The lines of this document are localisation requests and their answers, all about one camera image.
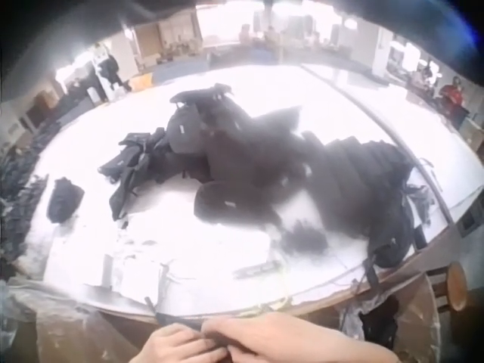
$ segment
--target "light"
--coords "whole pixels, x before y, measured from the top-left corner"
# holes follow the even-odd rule
[[[390,47],[397,51],[405,51],[405,46],[402,43],[397,42],[396,40],[392,40],[390,42]]]
[[[420,60],[420,49],[415,45],[407,42],[405,45],[405,53],[403,54],[402,67],[408,72],[417,70],[418,61]]]
[[[300,16],[306,15],[305,9],[301,5],[293,4],[290,2],[278,2],[272,5],[272,11],[281,17]]]
[[[55,80],[63,84],[74,72],[76,72],[76,68],[72,65],[59,68],[55,73]]]
[[[344,26],[345,26],[345,28],[348,28],[350,30],[357,30],[358,29],[358,23],[356,22],[355,19],[346,19]]]
[[[124,35],[129,40],[133,40],[133,38],[134,38],[133,31],[131,29],[128,29],[128,28],[124,29]]]
[[[89,63],[92,59],[92,53],[90,51],[85,51],[84,53],[78,55],[74,60],[74,67],[80,68],[84,67],[87,63]]]

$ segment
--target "fabric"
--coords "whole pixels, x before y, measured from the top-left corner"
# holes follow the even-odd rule
[[[48,202],[47,217],[52,223],[64,223],[79,207],[82,197],[84,197],[84,190],[69,179],[56,180]]]
[[[34,178],[13,201],[12,207],[2,214],[0,246],[2,258],[13,262],[23,253],[23,242],[29,233],[30,223],[40,198],[47,186],[47,178]]]
[[[116,157],[98,168],[98,171],[107,176],[112,183],[116,183],[121,178],[121,174],[126,167],[133,167],[139,160],[141,147],[133,145],[126,147]]]
[[[281,217],[259,189],[235,182],[202,185],[195,197],[194,215],[210,223],[281,225]]]
[[[414,217],[410,203],[401,191],[395,191],[382,206],[370,227],[368,256],[381,268],[398,266],[414,243]]]
[[[396,315],[399,309],[399,301],[390,295],[383,304],[369,313],[360,313],[365,340],[393,350],[398,330]]]
[[[183,106],[169,119],[166,127],[169,146],[177,154],[204,154],[202,119],[193,104]]]

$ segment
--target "cloth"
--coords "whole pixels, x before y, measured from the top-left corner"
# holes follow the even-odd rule
[[[453,104],[462,106],[462,92],[455,85],[444,85],[440,90],[440,94],[451,100]]]
[[[249,184],[211,181],[198,189],[194,214],[211,223],[281,225],[281,217],[258,188]]]
[[[64,223],[79,207],[82,197],[84,197],[84,190],[69,179],[56,180],[48,202],[47,217],[52,223]]]

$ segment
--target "plastic bag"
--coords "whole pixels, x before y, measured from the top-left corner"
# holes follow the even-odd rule
[[[36,321],[40,363],[126,363],[138,354],[98,311],[42,282],[11,278],[5,299],[6,318]]]
[[[440,323],[432,285],[426,275],[414,276],[386,290],[372,299],[355,300],[340,312],[344,322],[342,331],[349,337],[364,340],[363,324],[359,313],[369,313],[388,296],[399,301],[396,316],[398,330],[393,351],[401,361],[437,362],[440,356]]]

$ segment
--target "black bag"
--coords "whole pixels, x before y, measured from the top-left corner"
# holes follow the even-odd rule
[[[82,197],[84,190],[69,179],[56,180],[48,202],[47,217],[52,223],[64,223],[79,207]]]
[[[204,154],[201,136],[202,119],[194,105],[183,106],[169,119],[166,137],[176,154]]]
[[[289,107],[254,117],[254,123],[266,124],[270,129],[290,132],[299,125],[301,107]]]
[[[98,171],[115,183],[121,178],[125,168],[133,167],[138,163],[140,155],[141,147],[139,145],[126,147],[119,155],[100,166]]]
[[[264,194],[248,184],[211,181],[198,189],[194,215],[210,223],[281,225]]]
[[[395,191],[372,222],[368,257],[381,268],[395,268],[403,261],[413,243],[414,215],[410,203],[401,191]]]
[[[213,87],[205,89],[195,89],[190,91],[183,91],[170,98],[172,104],[195,104],[200,106],[207,101],[220,98],[226,93],[232,92],[232,88],[229,85],[223,85],[216,83]]]

